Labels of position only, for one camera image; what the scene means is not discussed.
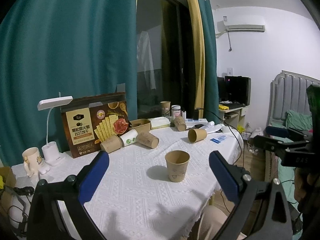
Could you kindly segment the brown paper cup left centre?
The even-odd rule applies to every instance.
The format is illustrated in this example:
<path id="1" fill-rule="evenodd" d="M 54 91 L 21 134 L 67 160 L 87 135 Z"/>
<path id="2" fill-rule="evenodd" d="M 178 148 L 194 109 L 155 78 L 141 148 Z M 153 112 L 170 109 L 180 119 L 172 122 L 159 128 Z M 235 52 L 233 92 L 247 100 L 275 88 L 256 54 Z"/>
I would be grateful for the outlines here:
<path id="1" fill-rule="evenodd" d="M 159 144 L 159 139 L 150 132 L 142 132 L 137 135 L 137 141 L 149 148 L 156 148 Z"/>

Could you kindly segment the white side desk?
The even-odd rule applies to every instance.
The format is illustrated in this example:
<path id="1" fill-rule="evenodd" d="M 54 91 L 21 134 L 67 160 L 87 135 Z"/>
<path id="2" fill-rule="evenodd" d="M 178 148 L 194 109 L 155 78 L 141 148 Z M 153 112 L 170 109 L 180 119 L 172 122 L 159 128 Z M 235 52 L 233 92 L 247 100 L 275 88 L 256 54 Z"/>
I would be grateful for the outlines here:
<path id="1" fill-rule="evenodd" d="M 237 129 L 239 127 L 246 127 L 246 114 L 248 113 L 249 107 L 239 107 L 234 109 L 219 110 L 219 118 L 224 122 L 233 126 Z"/>

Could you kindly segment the beige trouser leg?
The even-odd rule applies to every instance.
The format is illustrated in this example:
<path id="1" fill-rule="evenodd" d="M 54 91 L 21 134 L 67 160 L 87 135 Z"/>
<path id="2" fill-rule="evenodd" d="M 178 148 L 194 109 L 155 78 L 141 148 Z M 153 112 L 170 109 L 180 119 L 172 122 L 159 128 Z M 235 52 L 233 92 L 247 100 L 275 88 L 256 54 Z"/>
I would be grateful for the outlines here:
<path id="1" fill-rule="evenodd" d="M 227 218 L 219 208 L 207 205 L 194 224 L 189 239 L 213 239 Z"/>

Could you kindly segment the teal curtain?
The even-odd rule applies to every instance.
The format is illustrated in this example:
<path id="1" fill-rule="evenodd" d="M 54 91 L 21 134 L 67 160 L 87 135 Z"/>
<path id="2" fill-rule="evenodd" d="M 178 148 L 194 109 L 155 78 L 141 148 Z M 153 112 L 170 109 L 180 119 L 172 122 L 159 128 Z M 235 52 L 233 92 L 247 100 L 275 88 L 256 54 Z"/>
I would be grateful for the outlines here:
<path id="1" fill-rule="evenodd" d="M 136 0 L 17 0 L 1 23 L 2 163 L 44 145 L 42 99 L 112 93 L 122 83 L 135 119 L 136 43 Z M 53 117 L 65 150 L 59 111 Z"/>
<path id="2" fill-rule="evenodd" d="M 219 124 L 219 89 L 217 84 L 217 51 L 212 7 L 210 0 L 198 0 L 205 53 L 205 81 L 204 81 L 204 117 L 208 121 Z"/>

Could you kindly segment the green bed sheet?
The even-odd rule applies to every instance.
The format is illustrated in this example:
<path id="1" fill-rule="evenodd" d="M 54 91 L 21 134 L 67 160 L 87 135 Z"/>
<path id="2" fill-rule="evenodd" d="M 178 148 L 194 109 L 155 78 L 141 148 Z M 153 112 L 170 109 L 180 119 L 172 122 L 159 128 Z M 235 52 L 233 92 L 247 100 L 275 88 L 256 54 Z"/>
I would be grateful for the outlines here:
<path id="1" fill-rule="evenodd" d="M 297 113 L 293 110 L 288 110 L 284 121 L 280 121 L 280 122 L 273 121 L 271 122 L 271 126 L 279 127 L 279 128 L 295 128 L 295 129 L 310 132 L 312 130 L 312 117 L 310 115 Z M 298 203 L 294 198 L 295 169 L 292 167 L 283 167 L 280 163 L 281 163 L 281 160 L 278 157 L 276 157 L 277 177 L 282 182 L 282 186 L 283 186 L 287 200 L 294 207 L 297 207 Z"/>

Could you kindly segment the brown paper cup middle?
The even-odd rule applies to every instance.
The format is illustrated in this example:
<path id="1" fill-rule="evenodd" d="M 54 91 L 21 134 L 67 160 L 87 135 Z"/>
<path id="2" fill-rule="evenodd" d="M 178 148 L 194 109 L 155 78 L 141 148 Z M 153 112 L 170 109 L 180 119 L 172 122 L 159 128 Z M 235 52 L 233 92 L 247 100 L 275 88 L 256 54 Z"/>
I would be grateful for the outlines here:
<path id="1" fill-rule="evenodd" d="M 198 141 L 204 140 L 207 137 L 207 131 L 205 129 L 197 128 L 190 129 L 188 131 L 188 139 L 191 143 L 196 143 Z"/>

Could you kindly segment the teal curtain right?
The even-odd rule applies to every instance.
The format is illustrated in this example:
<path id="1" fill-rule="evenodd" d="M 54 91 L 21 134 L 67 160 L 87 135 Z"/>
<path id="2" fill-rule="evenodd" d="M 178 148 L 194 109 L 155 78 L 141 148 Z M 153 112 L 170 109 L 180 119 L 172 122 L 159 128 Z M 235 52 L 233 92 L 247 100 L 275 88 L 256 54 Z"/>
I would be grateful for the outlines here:
<path id="1" fill-rule="evenodd" d="M 198 0 L 205 53 L 205 81 L 204 81 L 204 117 L 208 121 L 219 124 L 219 89 L 217 84 L 217 51 L 212 7 L 210 0 Z"/>

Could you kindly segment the brown paper cup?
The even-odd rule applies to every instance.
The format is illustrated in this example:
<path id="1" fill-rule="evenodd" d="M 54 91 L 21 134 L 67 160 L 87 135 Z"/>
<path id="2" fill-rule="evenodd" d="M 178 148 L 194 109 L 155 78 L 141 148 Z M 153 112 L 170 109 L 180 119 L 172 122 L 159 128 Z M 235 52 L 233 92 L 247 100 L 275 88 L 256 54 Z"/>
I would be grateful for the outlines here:
<path id="1" fill-rule="evenodd" d="M 150 132 L 142 132 L 137 135 L 137 141 L 149 148 L 156 148 L 159 144 L 159 139 Z"/>
<path id="2" fill-rule="evenodd" d="M 185 124 L 185 120 L 182 116 L 176 116 L 174 119 L 174 125 L 178 129 L 178 131 L 182 132 L 187 129 L 187 126 Z"/>
<path id="3" fill-rule="evenodd" d="M 165 155 L 170 181 L 179 183 L 184 180 L 190 155 L 182 150 L 175 150 Z"/>
<path id="4" fill-rule="evenodd" d="M 197 128 L 190 129 L 188 131 L 188 139 L 191 143 L 196 143 L 198 141 L 204 140 L 207 137 L 207 131 L 205 129 Z"/>
<path id="5" fill-rule="evenodd" d="M 117 135 L 112 135 L 100 144 L 100 148 L 108 154 L 122 148 L 122 143 Z"/>

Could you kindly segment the white cartoon mug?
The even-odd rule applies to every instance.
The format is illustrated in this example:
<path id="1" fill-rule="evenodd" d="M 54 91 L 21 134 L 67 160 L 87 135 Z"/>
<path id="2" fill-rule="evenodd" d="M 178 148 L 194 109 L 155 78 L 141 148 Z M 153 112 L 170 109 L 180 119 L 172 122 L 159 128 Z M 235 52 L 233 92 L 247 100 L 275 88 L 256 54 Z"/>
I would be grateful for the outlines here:
<path id="1" fill-rule="evenodd" d="M 23 167 L 28 177 L 32 177 L 37 174 L 46 174 L 50 171 L 49 165 L 45 163 L 37 147 L 26 149 L 22 153 L 22 157 Z"/>

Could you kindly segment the white tissue pack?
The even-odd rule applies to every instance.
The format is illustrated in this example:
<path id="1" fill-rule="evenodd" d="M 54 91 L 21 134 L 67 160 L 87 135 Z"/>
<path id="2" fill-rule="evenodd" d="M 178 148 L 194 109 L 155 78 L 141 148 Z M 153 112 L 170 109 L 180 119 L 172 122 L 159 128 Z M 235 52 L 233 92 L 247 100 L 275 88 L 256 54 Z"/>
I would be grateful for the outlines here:
<path id="1" fill-rule="evenodd" d="M 170 126 L 170 120 L 167 117 L 161 116 L 156 118 L 149 118 L 151 129 L 159 129 Z"/>

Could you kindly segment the white green paper cup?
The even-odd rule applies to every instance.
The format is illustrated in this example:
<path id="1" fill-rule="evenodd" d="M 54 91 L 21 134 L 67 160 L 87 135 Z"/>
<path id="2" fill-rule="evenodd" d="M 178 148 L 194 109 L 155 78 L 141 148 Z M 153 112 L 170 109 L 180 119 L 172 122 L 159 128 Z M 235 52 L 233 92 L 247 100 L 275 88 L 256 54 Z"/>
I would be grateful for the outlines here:
<path id="1" fill-rule="evenodd" d="M 137 141 L 138 132 L 135 129 L 131 129 L 125 134 L 120 136 L 120 140 L 123 147 L 132 145 Z"/>

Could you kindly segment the blue white leaflet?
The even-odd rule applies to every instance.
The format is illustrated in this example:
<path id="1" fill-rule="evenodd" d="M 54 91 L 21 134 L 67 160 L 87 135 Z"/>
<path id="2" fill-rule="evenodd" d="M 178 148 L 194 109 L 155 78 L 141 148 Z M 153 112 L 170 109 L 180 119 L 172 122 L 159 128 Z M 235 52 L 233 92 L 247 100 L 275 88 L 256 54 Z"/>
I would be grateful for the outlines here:
<path id="1" fill-rule="evenodd" d="M 227 136 L 223 134 L 223 135 L 219 136 L 218 138 L 212 138 L 211 141 L 216 144 L 220 144 L 221 142 L 223 142 L 226 139 L 227 139 Z"/>

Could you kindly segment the white desk lamp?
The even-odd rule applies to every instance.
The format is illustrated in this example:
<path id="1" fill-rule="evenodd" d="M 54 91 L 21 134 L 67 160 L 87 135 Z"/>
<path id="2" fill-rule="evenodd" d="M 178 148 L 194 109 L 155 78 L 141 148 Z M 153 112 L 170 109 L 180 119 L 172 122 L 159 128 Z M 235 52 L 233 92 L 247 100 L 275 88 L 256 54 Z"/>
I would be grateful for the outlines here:
<path id="1" fill-rule="evenodd" d="M 41 147 L 44 161 L 47 165 L 54 167 L 64 161 L 65 155 L 61 153 L 58 146 L 57 129 L 58 125 L 54 124 L 54 111 L 59 111 L 62 106 L 66 106 L 73 101 L 71 95 L 42 99 L 37 104 L 37 110 L 47 112 L 46 117 L 46 134 L 44 145 Z"/>

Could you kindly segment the white air conditioner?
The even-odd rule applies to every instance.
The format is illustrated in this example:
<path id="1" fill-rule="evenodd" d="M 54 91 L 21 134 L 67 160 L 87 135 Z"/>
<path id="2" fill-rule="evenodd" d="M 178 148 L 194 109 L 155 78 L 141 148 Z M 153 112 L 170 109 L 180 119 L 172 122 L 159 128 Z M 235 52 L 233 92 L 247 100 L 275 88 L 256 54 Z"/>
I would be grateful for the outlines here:
<path id="1" fill-rule="evenodd" d="M 257 15 L 223 16 L 223 20 L 217 22 L 216 38 L 230 32 L 265 32 L 265 19 Z"/>

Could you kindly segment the brown paper cup back right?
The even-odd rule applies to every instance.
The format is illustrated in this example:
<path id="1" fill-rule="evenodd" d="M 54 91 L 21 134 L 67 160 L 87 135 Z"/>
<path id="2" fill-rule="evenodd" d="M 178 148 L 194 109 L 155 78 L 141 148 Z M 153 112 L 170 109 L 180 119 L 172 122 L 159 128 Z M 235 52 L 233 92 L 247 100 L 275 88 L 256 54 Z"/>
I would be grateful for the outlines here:
<path id="1" fill-rule="evenodd" d="M 174 125 L 178 129 L 178 131 L 182 132 L 187 129 L 187 126 L 185 124 L 185 120 L 182 116 L 176 116 L 174 119 Z"/>

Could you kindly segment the brown cracker box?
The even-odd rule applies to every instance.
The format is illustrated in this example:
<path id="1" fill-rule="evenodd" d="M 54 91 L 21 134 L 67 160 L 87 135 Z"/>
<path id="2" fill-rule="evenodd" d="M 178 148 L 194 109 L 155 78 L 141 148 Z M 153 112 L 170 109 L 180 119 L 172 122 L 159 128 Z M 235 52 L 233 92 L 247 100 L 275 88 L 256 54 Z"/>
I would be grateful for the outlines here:
<path id="1" fill-rule="evenodd" d="M 73 158 L 98 151 L 106 139 L 129 130 L 124 92 L 73 99 L 61 107 L 61 116 Z"/>

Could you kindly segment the white knitted tablecloth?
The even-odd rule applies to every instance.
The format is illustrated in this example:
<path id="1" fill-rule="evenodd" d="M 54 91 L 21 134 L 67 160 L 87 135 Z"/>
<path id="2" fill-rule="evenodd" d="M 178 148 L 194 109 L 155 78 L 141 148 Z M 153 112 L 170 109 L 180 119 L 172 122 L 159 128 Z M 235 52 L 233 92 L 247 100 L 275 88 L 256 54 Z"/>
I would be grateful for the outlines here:
<path id="1" fill-rule="evenodd" d="M 140 144 L 110 154 L 110 166 L 92 200 L 89 215 L 107 239 L 183 239 L 189 236 L 209 198 L 219 184 L 209 167 L 209 154 L 217 150 L 228 163 L 243 146 L 237 131 L 216 144 L 209 134 L 192 144 L 187 132 L 171 127 L 153 130 L 159 138 L 155 149 Z M 165 155 L 182 150 L 190 155 L 185 178 L 170 181 Z"/>

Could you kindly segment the black monitor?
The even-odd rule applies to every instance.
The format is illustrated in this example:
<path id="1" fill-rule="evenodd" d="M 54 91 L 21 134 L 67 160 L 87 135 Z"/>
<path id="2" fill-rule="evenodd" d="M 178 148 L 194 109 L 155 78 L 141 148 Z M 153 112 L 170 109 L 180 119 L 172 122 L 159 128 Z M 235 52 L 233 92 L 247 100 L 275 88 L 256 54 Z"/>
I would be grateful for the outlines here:
<path id="1" fill-rule="evenodd" d="M 251 100 L 251 78 L 225 76 L 217 78 L 219 103 L 248 106 Z"/>

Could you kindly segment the upright paper cup at window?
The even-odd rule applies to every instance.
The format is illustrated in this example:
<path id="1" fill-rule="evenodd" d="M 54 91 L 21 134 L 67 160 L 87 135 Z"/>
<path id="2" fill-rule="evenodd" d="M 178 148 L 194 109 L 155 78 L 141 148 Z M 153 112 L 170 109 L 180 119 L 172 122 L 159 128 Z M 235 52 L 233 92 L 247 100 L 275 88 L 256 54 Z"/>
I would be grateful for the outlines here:
<path id="1" fill-rule="evenodd" d="M 170 101 L 161 101 L 161 115 L 162 116 L 169 116 L 171 109 L 171 102 Z"/>

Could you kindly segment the brown oval paper container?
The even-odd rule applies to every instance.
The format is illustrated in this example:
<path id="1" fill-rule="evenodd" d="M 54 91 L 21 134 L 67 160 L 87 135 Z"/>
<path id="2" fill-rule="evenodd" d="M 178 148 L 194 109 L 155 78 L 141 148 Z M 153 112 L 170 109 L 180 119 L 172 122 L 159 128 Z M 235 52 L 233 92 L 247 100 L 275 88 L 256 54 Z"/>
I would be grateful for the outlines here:
<path id="1" fill-rule="evenodd" d="M 151 130 L 151 121 L 148 119 L 137 119 L 130 121 L 129 130 L 135 129 L 138 133 L 149 132 Z"/>

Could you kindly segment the brown paper cup by box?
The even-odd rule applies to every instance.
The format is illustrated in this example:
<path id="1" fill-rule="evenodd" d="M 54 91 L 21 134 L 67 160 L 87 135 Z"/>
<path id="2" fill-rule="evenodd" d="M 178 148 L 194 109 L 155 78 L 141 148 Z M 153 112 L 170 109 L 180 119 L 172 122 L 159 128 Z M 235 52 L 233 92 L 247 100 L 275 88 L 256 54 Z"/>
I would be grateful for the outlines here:
<path id="1" fill-rule="evenodd" d="M 122 148 L 122 143 L 117 135 L 112 135 L 100 144 L 100 148 L 108 154 Z"/>

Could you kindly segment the yellow curtain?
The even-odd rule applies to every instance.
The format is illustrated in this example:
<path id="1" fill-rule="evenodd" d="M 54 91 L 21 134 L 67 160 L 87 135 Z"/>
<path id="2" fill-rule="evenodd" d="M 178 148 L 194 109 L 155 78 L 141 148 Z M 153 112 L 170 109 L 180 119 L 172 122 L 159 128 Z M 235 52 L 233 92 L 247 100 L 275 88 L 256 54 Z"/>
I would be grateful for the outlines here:
<path id="1" fill-rule="evenodd" d="M 196 73 L 195 108 L 204 108 L 205 48 L 203 24 L 198 0 L 187 0 L 193 31 L 194 59 Z"/>

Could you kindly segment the papers stack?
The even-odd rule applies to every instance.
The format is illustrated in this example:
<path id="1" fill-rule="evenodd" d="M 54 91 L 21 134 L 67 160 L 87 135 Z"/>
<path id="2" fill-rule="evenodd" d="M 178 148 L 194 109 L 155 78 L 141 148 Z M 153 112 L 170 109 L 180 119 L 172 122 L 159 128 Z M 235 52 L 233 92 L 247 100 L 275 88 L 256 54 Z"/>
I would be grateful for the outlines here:
<path id="1" fill-rule="evenodd" d="M 185 124 L 188 129 L 204 129 L 208 134 L 215 133 L 222 128 L 221 124 L 216 124 L 213 121 L 207 121 L 207 119 L 187 119 Z"/>

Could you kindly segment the grey padded headboard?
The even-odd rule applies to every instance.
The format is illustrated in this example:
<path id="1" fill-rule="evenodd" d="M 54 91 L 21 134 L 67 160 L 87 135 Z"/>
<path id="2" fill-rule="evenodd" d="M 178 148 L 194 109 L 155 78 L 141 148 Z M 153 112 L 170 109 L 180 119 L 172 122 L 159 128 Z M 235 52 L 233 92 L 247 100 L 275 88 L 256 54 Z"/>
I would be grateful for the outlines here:
<path id="1" fill-rule="evenodd" d="M 271 82 L 267 124 L 284 124 L 287 111 L 310 115 L 306 89 L 319 85 L 319 80 L 302 74 L 281 71 Z"/>

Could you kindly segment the brown paper cup front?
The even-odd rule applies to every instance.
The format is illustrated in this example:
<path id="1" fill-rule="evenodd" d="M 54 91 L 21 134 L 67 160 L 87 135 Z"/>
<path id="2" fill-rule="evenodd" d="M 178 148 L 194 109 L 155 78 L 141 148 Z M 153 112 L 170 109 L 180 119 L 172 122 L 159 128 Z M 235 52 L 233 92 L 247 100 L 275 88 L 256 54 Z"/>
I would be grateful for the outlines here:
<path id="1" fill-rule="evenodd" d="M 182 150 L 175 150 L 165 155 L 170 181 L 179 183 L 184 180 L 190 155 Z"/>

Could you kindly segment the white lidded jar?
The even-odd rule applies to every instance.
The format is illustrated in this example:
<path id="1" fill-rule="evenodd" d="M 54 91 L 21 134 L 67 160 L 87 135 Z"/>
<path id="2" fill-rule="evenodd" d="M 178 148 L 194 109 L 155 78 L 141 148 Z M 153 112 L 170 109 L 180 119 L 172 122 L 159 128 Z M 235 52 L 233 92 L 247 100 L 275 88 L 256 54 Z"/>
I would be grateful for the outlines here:
<path id="1" fill-rule="evenodd" d="M 171 107 L 171 117 L 176 118 L 177 116 L 181 116 L 181 106 L 180 105 L 173 105 Z"/>

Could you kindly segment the teal curtain left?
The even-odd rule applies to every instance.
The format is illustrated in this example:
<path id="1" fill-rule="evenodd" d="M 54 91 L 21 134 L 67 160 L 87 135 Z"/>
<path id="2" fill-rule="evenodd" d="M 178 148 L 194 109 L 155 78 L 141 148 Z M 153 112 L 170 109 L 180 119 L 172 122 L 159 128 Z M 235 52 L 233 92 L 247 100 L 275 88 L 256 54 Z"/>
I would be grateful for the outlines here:
<path id="1" fill-rule="evenodd" d="M 17 0 L 1 23 L 2 163 L 44 145 L 42 99 L 112 93 L 122 83 L 135 119 L 136 43 L 136 0 Z M 53 117 L 65 150 L 59 111 Z"/>

